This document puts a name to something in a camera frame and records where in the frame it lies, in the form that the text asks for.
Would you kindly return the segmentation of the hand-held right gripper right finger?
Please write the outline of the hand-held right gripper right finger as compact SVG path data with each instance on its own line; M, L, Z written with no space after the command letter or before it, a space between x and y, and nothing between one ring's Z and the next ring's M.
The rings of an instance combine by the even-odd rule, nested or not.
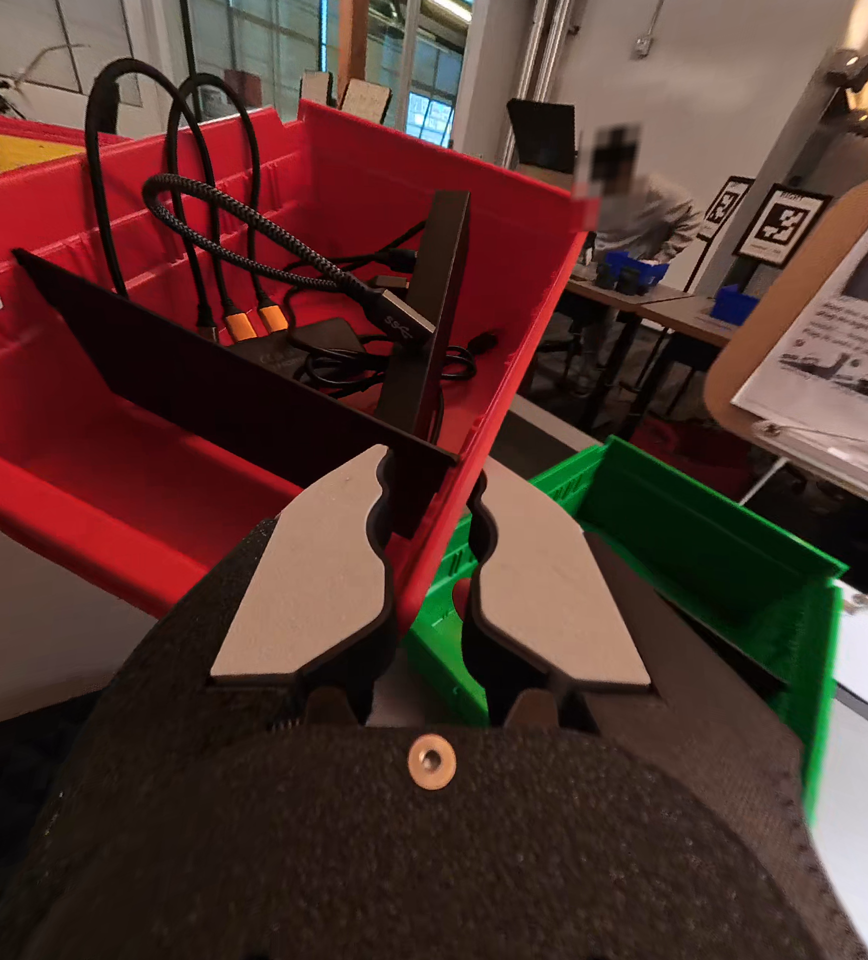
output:
M465 603L465 667L489 700L526 689L636 692L651 678L580 524L508 468L471 498L476 560Z

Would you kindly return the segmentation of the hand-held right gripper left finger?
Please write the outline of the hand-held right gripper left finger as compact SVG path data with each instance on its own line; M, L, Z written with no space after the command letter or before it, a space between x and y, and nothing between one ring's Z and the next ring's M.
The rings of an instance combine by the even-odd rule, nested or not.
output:
M213 684L373 698L397 646L384 552L392 465L392 451L374 445L280 512L210 668Z

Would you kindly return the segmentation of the green plastic bin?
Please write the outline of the green plastic bin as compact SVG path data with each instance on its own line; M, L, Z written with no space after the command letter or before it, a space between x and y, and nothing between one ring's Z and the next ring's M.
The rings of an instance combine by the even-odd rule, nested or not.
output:
M653 763L725 820L800 804L814 821L832 704L844 566L734 501L613 438L531 484L582 527L653 685L579 692L567 725ZM790 685L762 699L656 593L671 585L740 612L772 605L792 627Z

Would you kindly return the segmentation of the red plastic bin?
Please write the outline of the red plastic bin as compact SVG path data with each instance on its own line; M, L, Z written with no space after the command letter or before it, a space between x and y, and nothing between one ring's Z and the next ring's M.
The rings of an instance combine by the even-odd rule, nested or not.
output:
M580 250L569 192L305 102L251 120L261 212L328 257L374 252L422 221L438 190L470 194L453 324L497 344L444 387L449 470L416 533L395 534L397 616L423 605ZM0 174L0 530L155 617L164 616L307 480L251 464L110 387L14 256L112 290L83 156Z

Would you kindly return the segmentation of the black cable orange plug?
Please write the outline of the black cable orange plug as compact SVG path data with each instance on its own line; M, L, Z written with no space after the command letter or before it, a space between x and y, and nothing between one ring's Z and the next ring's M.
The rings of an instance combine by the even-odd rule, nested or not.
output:
M253 121L241 96L234 90L223 78L215 75L198 71L189 75L177 90L177 95L182 102L196 94L199 90L210 88L224 93L227 100L235 107L236 113L240 117L243 133L245 135L249 157L250 157L250 192L249 204L254 210L260 210L260 189L261 189L261 161L260 148ZM184 108L179 102L174 102L171 106L167 129L165 133L165 152L167 170L171 174L179 173L178 162L178 136L180 130L180 120L184 114ZM198 122L189 124L192 138L198 150L200 158L201 171L206 183L210 186L216 185L213 174L211 155L207 142L201 132ZM190 243L184 244L185 253L195 284L196 295L198 298L198 320L197 330L203 338L217 343L219 341L219 330L212 317L212 307L209 302L207 286L204 276L199 266L198 255L195 247ZM222 319L224 327L231 339L238 343L243 340L254 338L257 333L250 321L248 314L237 307L231 298L228 286L225 281L223 261L220 257L212 255L212 269L214 274L215 286L220 298L222 308ZM278 306L263 289L260 278L256 274L250 276L253 293L256 299L256 314L260 322L268 333L275 333L280 330L286 330L288 327L287 319L280 306Z
M164 90L172 101L168 115L167 130L165 132L164 147L169 173L177 174L178 167L178 138L180 132L180 118L183 115L188 129L194 140L200 157L201 171L204 181L215 186L212 159L206 139L201 131L199 122L193 111L188 107L188 99L201 89L210 88L220 90L227 100L234 106L240 118L244 132L248 155L250 159L250 193L249 204L256 209L260 199L260 147L253 121L250 117L242 96L223 78L203 71L195 72L176 87L164 74L151 64L134 57L120 57L104 66L95 78L88 95L87 107L84 116L84 147L88 178L91 187L95 220L99 238L110 280L115 293L123 299L128 299L128 291L123 272L120 268L116 243L112 228L110 210L104 182L101 161L100 134L116 132L116 114L119 103L119 80L128 75L140 75L154 81L155 85ZM197 299L196 329L199 335L210 342L219 342L219 328L212 316L208 289L201 271L198 254L195 246L184 240L185 255L195 285ZM212 254L215 286L221 301L221 313L224 328L234 342L250 339L257 336L248 313L241 310L230 296L224 278L221 258Z

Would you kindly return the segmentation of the office desk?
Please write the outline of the office desk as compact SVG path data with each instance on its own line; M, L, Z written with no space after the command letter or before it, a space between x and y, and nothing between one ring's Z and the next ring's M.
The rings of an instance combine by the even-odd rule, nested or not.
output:
M650 367L617 430L617 436L624 440L634 435L675 364L699 360L699 371L708 371L717 354L740 331L738 326L713 316L713 299L675 291L663 284L648 294L628 295L597 287L588 281L570 279L564 291L588 302L615 308L622 324L595 387L576 420L577 428L585 433L592 432L608 394L620 382L621 369L644 321L670 330L672 336Z

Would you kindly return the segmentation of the blue plastic bin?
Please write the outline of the blue plastic bin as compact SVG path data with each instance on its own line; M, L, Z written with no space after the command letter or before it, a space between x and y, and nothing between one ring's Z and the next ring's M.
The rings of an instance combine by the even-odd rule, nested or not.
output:
M639 260L624 250L605 253L597 267L596 285L624 296L645 296L665 277L667 263Z
M737 284L721 287L713 298L709 316L732 327L741 327L757 309L761 300L740 290Z

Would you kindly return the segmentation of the wooden instruction clipboard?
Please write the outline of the wooden instruction clipboard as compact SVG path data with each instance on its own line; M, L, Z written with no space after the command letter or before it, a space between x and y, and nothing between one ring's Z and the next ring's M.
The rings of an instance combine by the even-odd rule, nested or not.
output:
M704 403L719 426L749 441L756 417L733 399L868 231L868 181L827 211L781 277L722 350L706 377Z

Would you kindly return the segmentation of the printed instruction sheet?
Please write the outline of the printed instruction sheet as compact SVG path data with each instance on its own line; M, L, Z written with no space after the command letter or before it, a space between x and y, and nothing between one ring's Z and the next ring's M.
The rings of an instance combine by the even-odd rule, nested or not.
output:
M868 479L868 230L732 403L801 459Z

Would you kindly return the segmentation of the framed black-white marker sign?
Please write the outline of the framed black-white marker sign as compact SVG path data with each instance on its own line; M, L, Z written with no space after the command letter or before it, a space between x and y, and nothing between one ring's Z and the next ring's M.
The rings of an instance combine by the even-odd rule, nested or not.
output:
M696 238L704 243L713 242L720 230L730 221L754 183L755 179L752 177L736 174L729 176L704 211Z
M775 183L732 255L783 270L811 234L833 197Z

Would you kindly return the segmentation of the black monitor screen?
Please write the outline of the black monitor screen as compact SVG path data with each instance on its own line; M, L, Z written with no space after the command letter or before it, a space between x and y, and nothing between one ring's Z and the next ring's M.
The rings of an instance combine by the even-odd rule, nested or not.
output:
M573 174L575 106L512 98L506 103L518 165Z

